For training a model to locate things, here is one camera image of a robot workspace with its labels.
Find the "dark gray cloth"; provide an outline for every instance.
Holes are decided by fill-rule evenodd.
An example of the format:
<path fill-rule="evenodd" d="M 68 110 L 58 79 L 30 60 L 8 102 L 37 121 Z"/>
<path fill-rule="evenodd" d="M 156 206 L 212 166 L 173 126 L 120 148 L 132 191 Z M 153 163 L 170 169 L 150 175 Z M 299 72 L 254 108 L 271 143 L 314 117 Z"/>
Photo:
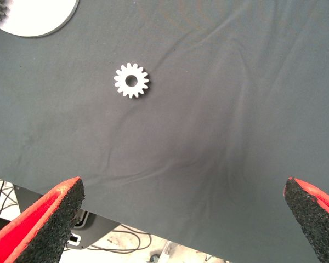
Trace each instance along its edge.
<path fill-rule="evenodd" d="M 317 262 L 282 191 L 329 193 L 329 1 L 81 1 L 50 36 L 0 30 L 0 178 L 73 176 L 84 209 L 234 263 Z"/>

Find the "gear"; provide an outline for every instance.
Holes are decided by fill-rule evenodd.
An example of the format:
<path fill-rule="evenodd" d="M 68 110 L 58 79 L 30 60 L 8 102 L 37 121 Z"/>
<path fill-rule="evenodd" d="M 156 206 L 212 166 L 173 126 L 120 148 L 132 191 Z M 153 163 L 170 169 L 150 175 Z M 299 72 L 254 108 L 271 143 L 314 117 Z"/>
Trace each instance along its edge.
<path fill-rule="evenodd" d="M 147 89 L 146 83 L 149 80 L 146 78 L 148 75 L 146 72 L 143 72 L 143 67 L 138 68 L 138 64 L 134 63 L 133 66 L 130 63 L 127 63 L 127 67 L 124 65 L 121 66 L 121 70 L 117 70 L 116 73 L 118 76 L 115 76 L 114 79 L 117 81 L 115 86 L 118 87 L 118 92 L 123 92 L 123 96 L 129 96 L 132 98 L 135 96 L 139 97 L 140 94 L 144 94 L 143 89 Z"/>

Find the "white disc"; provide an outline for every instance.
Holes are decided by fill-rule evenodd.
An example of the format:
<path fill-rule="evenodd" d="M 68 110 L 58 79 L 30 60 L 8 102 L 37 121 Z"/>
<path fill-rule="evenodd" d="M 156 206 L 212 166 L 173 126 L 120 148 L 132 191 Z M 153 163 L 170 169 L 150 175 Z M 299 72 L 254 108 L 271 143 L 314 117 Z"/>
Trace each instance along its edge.
<path fill-rule="evenodd" d="M 79 0 L 7 0 L 0 29 L 22 37 L 45 36 L 63 27 Z"/>

